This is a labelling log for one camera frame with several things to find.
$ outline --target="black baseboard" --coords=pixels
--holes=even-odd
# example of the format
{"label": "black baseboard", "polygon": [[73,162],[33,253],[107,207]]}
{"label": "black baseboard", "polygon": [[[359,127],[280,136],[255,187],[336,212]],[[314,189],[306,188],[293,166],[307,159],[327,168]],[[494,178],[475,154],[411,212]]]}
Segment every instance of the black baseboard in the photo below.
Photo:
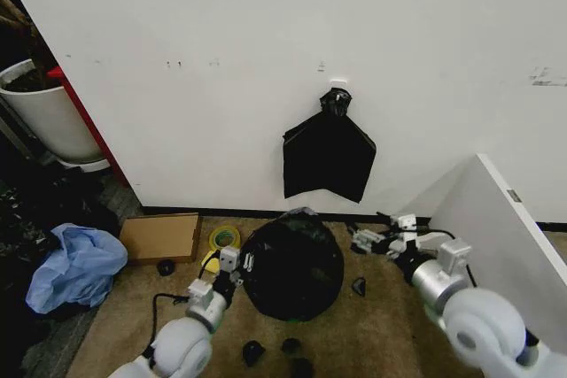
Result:
{"label": "black baseboard", "polygon": [[567,232],[567,223],[557,223],[554,221],[536,222],[544,232]]}
{"label": "black baseboard", "polygon": [[[144,214],[175,214],[181,212],[197,212],[201,216],[250,217],[253,219],[275,219],[284,212],[274,210],[234,210],[225,208],[182,208],[182,207],[143,207]],[[336,214],[319,213],[324,221],[353,221],[354,223],[379,223],[389,225],[390,221],[384,215],[372,214]],[[418,217],[417,224],[426,226],[431,217]]]}

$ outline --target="floor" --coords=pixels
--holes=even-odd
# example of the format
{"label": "floor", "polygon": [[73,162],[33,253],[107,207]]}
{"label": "floor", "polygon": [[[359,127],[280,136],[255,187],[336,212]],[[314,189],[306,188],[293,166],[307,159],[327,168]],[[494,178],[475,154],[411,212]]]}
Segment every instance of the floor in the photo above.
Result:
{"label": "floor", "polygon": [[[204,218],[198,258],[208,250],[206,237],[215,227],[232,224],[242,235],[249,235],[265,222]],[[345,255],[345,283],[338,300],[310,322],[287,323],[257,313],[244,290],[239,289],[213,337],[214,356],[202,376],[288,377],[291,362],[280,346],[291,336],[303,343],[301,356],[313,362],[318,376],[482,376],[454,357],[446,338],[425,317],[421,300],[392,263],[376,256],[353,254],[344,224],[327,225]],[[368,228],[379,230],[380,225]],[[552,234],[550,239],[567,255],[567,235]],[[106,377],[134,359],[148,343],[151,332],[151,296],[161,291],[183,294],[197,272],[196,263],[178,265],[168,277],[160,277],[154,266],[126,267],[100,307],[67,378]],[[350,288],[358,276],[367,279],[365,298],[355,295]],[[183,312],[183,305],[162,301],[159,326],[182,317]],[[252,339],[267,351],[257,365],[247,368],[241,349]]]}
{"label": "floor", "polygon": [[[112,174],[100,177],[104,190],[98,200],[115,212],[120,225],[128,217],[143,215],[142,207],[130,188],[119,184]],[[97,308],[80,312],[64,312],[57,318],[42,320],[50,327],[49,335],[31,347],[22,362],[26,377],[51,378],[66,375],[83,338],[97,316]]]}

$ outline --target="blue plastic bag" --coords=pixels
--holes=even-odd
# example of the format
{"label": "blue plastic bag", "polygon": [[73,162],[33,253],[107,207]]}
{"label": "blue plastic bag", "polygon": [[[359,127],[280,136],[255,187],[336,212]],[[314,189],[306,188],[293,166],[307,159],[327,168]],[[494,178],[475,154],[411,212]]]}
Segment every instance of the blue plastic bag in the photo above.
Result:
{"label": "blue plastic bag", "polygon": [[48,313],[63,303],[91,307],[103,302],[113,276],[128,260],[118,239],[104,230],[66,223],[51,230],[61,242],[35,271],[26,296],[35,312]]}

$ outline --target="black pile on floor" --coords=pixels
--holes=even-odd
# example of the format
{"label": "black pile on floor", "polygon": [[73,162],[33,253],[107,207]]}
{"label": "black pile on floor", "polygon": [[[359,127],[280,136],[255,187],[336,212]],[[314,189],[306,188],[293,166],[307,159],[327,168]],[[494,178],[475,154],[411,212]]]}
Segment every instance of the black pile on floor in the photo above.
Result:
{"label": "black pile on floor", "polygon": [[[5,340],[0,364],[5,376],[23,376],[20,364],[27,348],[49,334],[45,316],[35,314],[25,299],[34,271],[59,248],[50,230],[69,222],[117,235],[119,226],[114,213],[96,200],[101,190],[97,182],[79,169],[42,167],[10,155],[1,163],[0,327]],[[49,317],[61,319],[82,310],[64,305]]]}

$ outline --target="cardboard box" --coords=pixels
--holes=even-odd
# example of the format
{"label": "cardboard box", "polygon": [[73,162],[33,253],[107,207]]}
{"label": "cardboard box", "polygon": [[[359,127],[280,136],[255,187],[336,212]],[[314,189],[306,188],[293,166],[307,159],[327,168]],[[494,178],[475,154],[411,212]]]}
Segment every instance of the cardboard box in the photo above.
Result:
{"label": "cardboard box", "polygon": [[195,260],[199,233],[196,213],[142,216],[124,221],[120,241],[130,264],[153,264],[165,258],[182,263]]}

